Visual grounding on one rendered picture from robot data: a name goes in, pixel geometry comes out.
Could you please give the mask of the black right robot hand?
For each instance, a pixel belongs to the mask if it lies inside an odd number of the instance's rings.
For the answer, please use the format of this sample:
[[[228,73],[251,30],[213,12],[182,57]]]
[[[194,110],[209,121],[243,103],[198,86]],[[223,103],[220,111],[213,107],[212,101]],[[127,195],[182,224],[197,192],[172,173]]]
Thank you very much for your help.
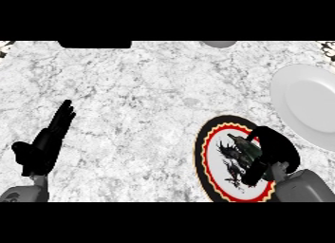
[[[241,181],[245,185],[254,186],[262,179],[268,166],[276,162],[287,162],[285,172],[291,174],[300,165],[300,155],[290,139],[268,126],[257,126],[247,136],[251,141],[259,138],[262,145],[262,155],[256,157]]]

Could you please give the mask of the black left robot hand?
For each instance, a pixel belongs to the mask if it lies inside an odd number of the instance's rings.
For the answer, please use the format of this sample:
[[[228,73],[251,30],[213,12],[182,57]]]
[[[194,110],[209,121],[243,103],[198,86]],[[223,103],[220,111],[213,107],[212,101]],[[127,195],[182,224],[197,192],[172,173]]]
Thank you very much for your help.
[[[12,144],[15,162],[23,166],[24,177],[46,176],[51,173],[74,116],[71,100],[64,100],[51,124],[40,131],[33,143],[17,141]]]

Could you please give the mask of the dark green eggplant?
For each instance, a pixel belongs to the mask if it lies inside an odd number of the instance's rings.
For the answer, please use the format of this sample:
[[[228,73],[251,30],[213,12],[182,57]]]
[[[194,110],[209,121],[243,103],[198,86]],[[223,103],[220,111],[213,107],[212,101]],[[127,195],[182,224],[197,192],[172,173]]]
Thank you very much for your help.
[[[243,136],[228,134],[235,142],[235,150],[238,151],[238,165],[244,169],[244,182],[256,185],[260,179],[274,180],[268,163],[263,161],[262,148],[248,141]]]

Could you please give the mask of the black red rooster plate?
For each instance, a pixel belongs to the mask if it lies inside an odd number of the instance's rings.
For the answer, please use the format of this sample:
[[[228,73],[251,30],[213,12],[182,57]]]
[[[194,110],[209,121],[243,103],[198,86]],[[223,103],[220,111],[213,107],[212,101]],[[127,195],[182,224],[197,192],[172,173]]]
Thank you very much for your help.
[[[245,138],[256,123],[244,117],[222,115],[212,118],[200,129],[194,144],[197,176],[213,202],[278,202],[275,181],[262,179],[256,186],[241,183],[245,170],[223,150],[237,148],[229,134]]]

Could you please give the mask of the plain white plate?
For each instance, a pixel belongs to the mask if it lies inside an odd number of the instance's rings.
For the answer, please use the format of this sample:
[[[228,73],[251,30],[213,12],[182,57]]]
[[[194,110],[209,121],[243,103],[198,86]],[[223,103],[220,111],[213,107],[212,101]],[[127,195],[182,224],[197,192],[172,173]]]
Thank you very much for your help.
[[[274,74],[269,94],[297,135],[335,152],[335,74],[313,65],[287,65]]]

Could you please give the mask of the black flat appliance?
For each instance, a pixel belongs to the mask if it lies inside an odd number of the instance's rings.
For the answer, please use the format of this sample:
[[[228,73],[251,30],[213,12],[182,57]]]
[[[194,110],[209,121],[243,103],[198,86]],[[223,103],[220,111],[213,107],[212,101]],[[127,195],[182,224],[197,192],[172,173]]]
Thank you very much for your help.
[[[132,41],[58,41],[64,48],[130,48]]]

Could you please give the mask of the grey round object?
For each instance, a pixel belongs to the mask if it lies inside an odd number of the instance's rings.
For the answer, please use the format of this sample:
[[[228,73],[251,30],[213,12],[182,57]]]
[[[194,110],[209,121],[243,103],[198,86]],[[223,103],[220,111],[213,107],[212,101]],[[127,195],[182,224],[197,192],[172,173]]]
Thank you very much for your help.
[[[228,48],[231,47],[238,41],[201,41],[204,45],[209,47],[216,47],[216,48]]]

